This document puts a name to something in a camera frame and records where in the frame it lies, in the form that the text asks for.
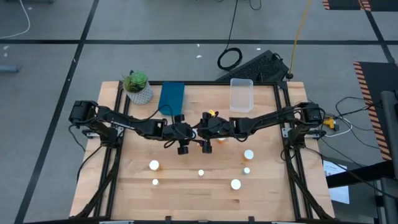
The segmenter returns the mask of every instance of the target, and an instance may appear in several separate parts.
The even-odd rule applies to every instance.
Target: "floor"
[[[67,131],[75,100],[96,100],[101,82],[120,80],[131,69],[145,71],[150,80],[216,80],[225,74],[216,61],[225,48],[234,10],[234,1],[215,0],[24,2],[30,30],[0,40],[0,64],[21,68],[18,74],[0,74],[0,170],[7,180],[0,183],[3,223],[68,217],[83,157]],[[249,1],[239,0],[231,38],[246,44],[231,46],[242,50],[243,62],[271,50],[289,65],[306,3],[266,0],[261,10],[253,11]],[[370,15],[381,38],[398,40],[398,12]],[[18,1],[0,1],[0,36],[25,30],[24,16]],[[300,40],[319,41],[297,46],[293,81],[304,82],[308,97],[331,113],[343,97],[361,97],[354,61],[389,62],[386,48],[398,60],[397,42],[387,42],[392,45],[383,50],[386,43],[375,34],[365,11],[327,11],[321,0],[313,1]],[[229,55],[223,63],[235,60]],[[362,106],[361,101],[347,101],[341,109]],[[371,128],[365,111],[347,118]],[[356,134],[377,145],[372,131]],[[81,135],[78,139],[85,141]],[[364,146],[351,133],[326,141],[358,163],[382,161],[378,149]],[[326,156],[346,160],[321,141],[320,149]],[[37,159],[44,161],[41,170],[35,169]]]

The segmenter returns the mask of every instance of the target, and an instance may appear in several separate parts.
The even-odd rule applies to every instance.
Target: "wooden tabletop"
[[[291,104],[307,101],[303,83],[288,82]],[[118,82],[104,82],[98,103],[113,108]],[[146,118],[159,104],[161,85],[152,85],[153,99],[146,105],[129,105],[129,115]],[[125,95],[122,97],[123,110]],[[219,116],[256,117],[276,110],[274,91],[271,86],[254,87],[254,108],[248,113],[229,111],[229,86],[185,85],[183,114],[192,126],[199,122],[204,111],[219,111]],[[154,118],[167,118],[158,113]],[[89,139],[85,158],[98,146],[100,140]],[[307,147],[318,150],[316,140],[307,139]],[[164,149],[164,142],[151,141],[127,130],[114,198],[112,219],[115,220],[248,220],[294,221],[289,181],[284,161],[280,158],[282,138],[280,127],[262,129],[237,142],[229,138],[220,144],[212,141],[213,153],[203,154],[192,142],[189,154],[179,156],[178,144]],[[246,149],[254,151],[254,159],[243,160]],[[105,150],[100,151],[83,168],[76,188],[70,215],[76,215],[87,204],[98,188]],[[158,160],[161,170],[149,169],[149,162]],[[334,217],[322,160],[314,152],[302,150],[302,160],[309,191],[324,210]],[[244,167],[251,172],[243,175]],[[198,176],[203,169],[205,175]],[[152,185],[158,179],[159,185]],[[231,180],[239,179],[241,189],[232,190]],[[301,216],[305,210],[298,190]],[[108,193],[104,194],[104,203]]]

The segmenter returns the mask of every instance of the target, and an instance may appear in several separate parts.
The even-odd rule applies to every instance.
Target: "paper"
[[[334,163],[328,162],[328,161],[323,161],[323,171],[325,173],[325,176],[345,172],[344,169],[342,169],[342,168],[334,165]],[[334,200],[336,202],[349,204],[348,186],[335,187],[335,188],[329,189],[329,194],[330,194],[330,198],[332,200]]]

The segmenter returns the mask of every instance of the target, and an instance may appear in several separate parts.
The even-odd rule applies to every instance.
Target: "clear plastic container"
[[[253,81],[232,78],[230,84],[229,109],[235,112],[249,112],[254,107]]]

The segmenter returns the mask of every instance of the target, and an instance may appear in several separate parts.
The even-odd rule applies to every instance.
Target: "metal bracket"
[[[115,128],[116,128],[116,130],[118,130],[118,136],[120,136],[120,134],[124,130],[124,127],[117,126]],[[94,131],[92,131],[90,129],[84,129],[81,132],[89,139],[99,137],[99,135],[97,133],[95,133]]]
[[[287,82],[286,81],[277,81],[278,89],[287,90]]]
[[[292,128],[282,128],[282,137],[283,138],[288,138],[289,137],[289,131]],[[304,138],[310,138],[310,139],[319,139],[319,134],[314,133],[314,132],[318,132],[319,130],[317,128],[311,128],[309,133],[313,132],[313,134],[306,134],[304,136]]]
[[[283,138],[288,138],[289,137],[289,131],[291,130],[292,128],[282,128],[282,137]]]

